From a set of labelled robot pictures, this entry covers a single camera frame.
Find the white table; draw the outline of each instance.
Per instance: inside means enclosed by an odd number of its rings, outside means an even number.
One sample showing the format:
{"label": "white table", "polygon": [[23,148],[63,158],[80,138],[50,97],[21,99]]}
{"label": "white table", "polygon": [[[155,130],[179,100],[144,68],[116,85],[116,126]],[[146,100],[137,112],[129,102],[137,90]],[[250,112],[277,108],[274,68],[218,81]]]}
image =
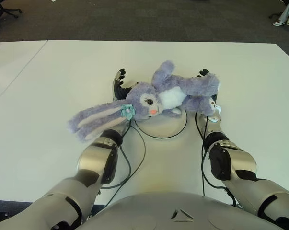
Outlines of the white table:
{"label": "white table", "polygon": [[[0,199],[34,201],[76,171],[88,143],[66,130],[76,112],[112,100],[112,80],[126,68],[126,83],[150,81],[165,60],[191,77],[202,68],[217,73],[222,128],[258,163],[259,178],[289,190],[289,57],[275,44],[48,41],[0,97]],[[174,190],[201,194],[201,140],[188,114],[185,130],[168,140],[144,136],[147,157],[116,199]],[[123,147],[133,168],[143,149],[134,130]],[[221,184],[205,171],[214,184]],[[127,166],[120,158],[114,183]],[[114,193],[102,191],[96,203]],[[207,196],[227,203],[223,191],[206,185]]]}
{"label": "white table", "polygon": [[0,43],[0,96],[46,41]]}

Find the plush rabbit ear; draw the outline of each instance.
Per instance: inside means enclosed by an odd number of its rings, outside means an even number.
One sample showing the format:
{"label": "plush rabbit ear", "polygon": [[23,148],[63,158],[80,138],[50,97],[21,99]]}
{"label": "plush rabbit ear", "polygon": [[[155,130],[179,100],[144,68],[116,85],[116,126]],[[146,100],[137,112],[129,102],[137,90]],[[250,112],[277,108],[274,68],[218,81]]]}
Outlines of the plush rabbit ear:
{"label": "plush rabbit ear", "polygon": [[81,140],[89,140],[126,119],[130,120],[134,114],[130,102],[120,100],[80,111],[68,125],[73,133],[77,132]]}

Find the triangle logo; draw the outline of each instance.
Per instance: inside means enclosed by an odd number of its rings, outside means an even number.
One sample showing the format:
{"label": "triangle logo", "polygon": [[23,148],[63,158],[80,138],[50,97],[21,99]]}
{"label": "triangle logo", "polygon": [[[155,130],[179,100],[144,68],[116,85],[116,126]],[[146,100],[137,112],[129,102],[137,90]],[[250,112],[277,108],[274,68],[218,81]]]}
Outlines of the triangle logo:
{"label": "triangle logo", "polygon": [[182,209],[176,209],[171,217],[171,220],[173,222],[194,222],[194,217]]}

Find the office chair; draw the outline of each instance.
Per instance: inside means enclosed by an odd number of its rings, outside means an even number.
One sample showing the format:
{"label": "office chair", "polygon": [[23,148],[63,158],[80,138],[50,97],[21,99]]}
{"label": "office chair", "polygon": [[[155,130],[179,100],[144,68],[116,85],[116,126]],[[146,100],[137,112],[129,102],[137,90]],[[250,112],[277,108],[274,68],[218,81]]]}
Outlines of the office chair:
{"label": "office chair", "polygon": [[[287,6],[289,4],[289,0],[280,0],[282,1],[285,6]],[[277,17],[280,17],[282,15],[283,11],[279,12],[279,13],[273,13],[269,16],[269,19],[271,19],[273,16],[277,16]]]}
{"label": "office chair", "polygon": [[9,14],[11,16],[13,16],[14,18],[18,18],[19,16],[13,14],[13,13],[10,13],[12,11],[18,11],[19,13],[22,13],[22,10],[21,9],[7,9],[7,8],[4,8],[2,6],[2,2],[5,1],[5,0],[0,0],[0,17],[2,16],[3,13],[6,13],[6,14]]}

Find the teal flower accessory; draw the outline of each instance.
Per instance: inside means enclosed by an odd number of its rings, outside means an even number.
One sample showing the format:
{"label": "teal flower accessory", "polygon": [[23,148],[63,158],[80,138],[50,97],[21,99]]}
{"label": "teal flower accessory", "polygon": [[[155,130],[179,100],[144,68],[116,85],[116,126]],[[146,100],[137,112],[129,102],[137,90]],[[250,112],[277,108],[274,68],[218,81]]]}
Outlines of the teal flower accessory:
{"label": "teal flower accessory", "polygon": [[130,121],[135,115],[135,109],[132,104],[124,104],[122,105],[121,116],[127,117],[127,120]]}

